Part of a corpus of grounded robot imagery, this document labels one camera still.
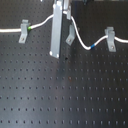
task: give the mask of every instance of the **mounting bracket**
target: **mounting bracket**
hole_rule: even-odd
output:
[[[76,37],[76,32],[73,23],[69,27],[69,36],[66,39],[66,43],[71,45]]]
[[[107,27],[105,29],[105,34],[108,36],[107,38],[107,44],[108,44],[108,49],[110,52],[116,52],[116,47],[114,44],[114,38],[115,38],[115,32],[113,27]]]
[[[55,0],[53,5],[53,22],[51,34],[51,48],[50,55],[59,58],[60,42],[61,42],[61,28],[63,11],[67,12],[67,19],[71,20],[71,1],[72,0]]]
[[[28,20],[22,20],[21,24],[21,36],[19,39],[19,43],[25,44],[27,36],[28,36],[28,27],[30,23],[28,23]]]

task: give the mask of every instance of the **black table surface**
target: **black table surface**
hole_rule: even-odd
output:
[[[1,0],[0,28],[19,28],[53,13],[52,0]],[[72,3],[72,15],[86,45],[114,27],[128,39],[128,2]],[[127,128],[128,44],[106,40],[86,51],[76,38],[72,46],[63,16],[60,59],[49,55],[52,20],[29,32],[0,33],[0,128]]]

